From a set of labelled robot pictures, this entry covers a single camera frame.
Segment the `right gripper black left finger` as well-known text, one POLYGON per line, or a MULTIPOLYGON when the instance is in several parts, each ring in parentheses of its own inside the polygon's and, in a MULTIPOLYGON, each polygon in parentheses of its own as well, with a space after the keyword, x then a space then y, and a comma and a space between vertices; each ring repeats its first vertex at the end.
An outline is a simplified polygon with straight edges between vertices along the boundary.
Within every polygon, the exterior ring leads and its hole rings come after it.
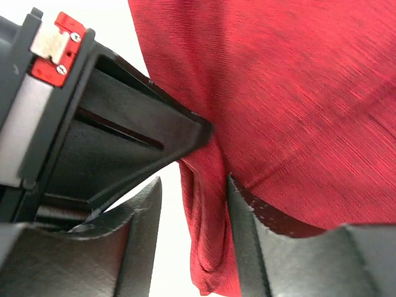
POLYGON ((1 225, 2 296, 148 296, 161 180, 67 233, 1 225))

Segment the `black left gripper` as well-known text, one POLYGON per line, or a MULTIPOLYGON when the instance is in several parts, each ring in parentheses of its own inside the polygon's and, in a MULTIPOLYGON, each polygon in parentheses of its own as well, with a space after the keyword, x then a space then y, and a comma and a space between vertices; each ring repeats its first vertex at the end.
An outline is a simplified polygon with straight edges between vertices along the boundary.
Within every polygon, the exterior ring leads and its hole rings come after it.
POLYGON ((64 12, 1 19, 1 221, 30 222, 79 102, 95 32, 64 12))

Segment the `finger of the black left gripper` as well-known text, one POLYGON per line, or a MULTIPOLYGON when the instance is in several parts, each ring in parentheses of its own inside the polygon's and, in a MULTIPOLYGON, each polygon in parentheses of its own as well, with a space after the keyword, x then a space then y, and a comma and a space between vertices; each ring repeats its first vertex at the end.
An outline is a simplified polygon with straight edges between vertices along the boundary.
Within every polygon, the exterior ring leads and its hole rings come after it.
POLYGON ((104 210, 203 147, 212 125, 112 51, 93 51, 43 203, 104 210))

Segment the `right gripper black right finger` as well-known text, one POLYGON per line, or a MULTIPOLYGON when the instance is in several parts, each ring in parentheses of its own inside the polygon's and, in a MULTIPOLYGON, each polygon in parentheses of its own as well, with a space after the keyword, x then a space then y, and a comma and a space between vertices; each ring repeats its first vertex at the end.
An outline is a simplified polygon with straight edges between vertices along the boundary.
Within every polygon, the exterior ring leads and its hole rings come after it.
POLYGON ((227 182, 243 296, 394 296, 395 225, 323 230, 227 182))

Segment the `red cloth napkin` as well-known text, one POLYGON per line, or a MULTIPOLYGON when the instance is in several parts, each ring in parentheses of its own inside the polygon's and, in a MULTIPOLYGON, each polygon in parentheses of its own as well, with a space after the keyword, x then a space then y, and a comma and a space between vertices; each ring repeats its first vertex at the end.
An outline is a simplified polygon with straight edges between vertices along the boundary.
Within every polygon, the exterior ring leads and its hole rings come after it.
POLYGON ((215 127, 180 161, 191 278, 241 294, 232 174, 321 228, 395 221, 394 1, 130 1, 153 81, 215 127))

